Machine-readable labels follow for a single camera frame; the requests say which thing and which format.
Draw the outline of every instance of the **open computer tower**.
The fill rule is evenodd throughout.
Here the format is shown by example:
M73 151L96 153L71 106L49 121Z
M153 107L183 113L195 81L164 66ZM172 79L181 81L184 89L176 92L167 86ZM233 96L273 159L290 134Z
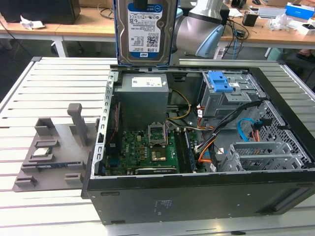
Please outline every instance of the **open computer tower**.
M283 214L314 138L258 68L112 67L87 163L103 224Z

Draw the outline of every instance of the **white slotted table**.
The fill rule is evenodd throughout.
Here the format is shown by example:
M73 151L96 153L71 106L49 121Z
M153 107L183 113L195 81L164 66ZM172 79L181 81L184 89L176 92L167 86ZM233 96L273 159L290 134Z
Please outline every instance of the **white slotted table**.
M0 104L0 235L179 236L228 235L314 235L315 197L280 216L227 218L187 222L103 226L90 200L82 200L81 190L14 193L11 191L21 164L35 135L39 117L52 117L54 123L72 123L66 109L80 102L86 122L95 122L101 113L107 75L116 59L42 58L30 62L9 94ZM183 60L187 65L220 65L213 60ZM259 66L271 81L297 83L294 75L275 62L237 61ZM308 101L302 86L286 93L293 101Z

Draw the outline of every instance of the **floor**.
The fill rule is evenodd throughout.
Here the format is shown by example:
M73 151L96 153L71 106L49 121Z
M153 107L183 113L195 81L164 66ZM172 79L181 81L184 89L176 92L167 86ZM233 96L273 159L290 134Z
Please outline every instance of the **floor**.
M43 40L23 40L23 47L32 56L41 57L56 57L51 52L51 41ZM29 61L32 59L26 51L19 46L17 42L11 40L12 49L6 50L1 48L0 45L0 101L5 97L7 92L13 86L15 81L19 78L20 74L23 72ZM93 42L82 42L84 48L84 53L79 52L79 46L76 42L67 42L68 54L70 57L100 57L100 58L114 58L115 54L115 43L107 42L102 43L101 53L95 52L95 45ZM236 59L248 59L248 60L266 60L264 57L266 53L266 48L244 48L238 55ZM232 59L232 55L226 54L224 59ZM310 88L315 86L315 73L310 75L310 72L314 68L314 64L304 62L295 57L295 51L288 51L287 57L284 61L291 67L293 71L305 81L308 77L307 85Z

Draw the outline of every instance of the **sticker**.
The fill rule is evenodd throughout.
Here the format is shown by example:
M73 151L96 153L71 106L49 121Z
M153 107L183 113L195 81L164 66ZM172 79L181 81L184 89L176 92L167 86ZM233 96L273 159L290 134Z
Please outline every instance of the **sticker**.
M202 118L202 110L198 110L198 117Z
M162 18L162 13L160 4L148 4L147 9L143 11L135 9L133 3L128 5L128 41L129 51L133 56L157 56L161 38L158 20Z
M46 166L37 166L37 168L51 168L51 166L46 165Z
M172 200L156 201L154 204L154 215L165 214L166 210L171 209L172 204Z
M212 172L217 172L217 168L212 163L210 164L210 169Z
M161 77L134 77L132 87L162 87Z
M217 154L224 154L224 148L218 148Z
M148 53L140 53L140 57L141 58L147 58L148 57Z
M238 83L229 83L229 85L230 85L231 87L239 87L239 84L238 84Z

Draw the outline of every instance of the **gray 3d printed holder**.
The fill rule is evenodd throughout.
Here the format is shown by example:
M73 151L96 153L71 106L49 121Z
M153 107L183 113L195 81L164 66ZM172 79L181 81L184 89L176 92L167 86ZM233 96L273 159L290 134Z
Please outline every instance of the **gray 3d printed holder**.
M96 140L94 123L85 124L80 103L69 104L73 124L54 125L39 118L37 131L13 191L81 189L86 163Z

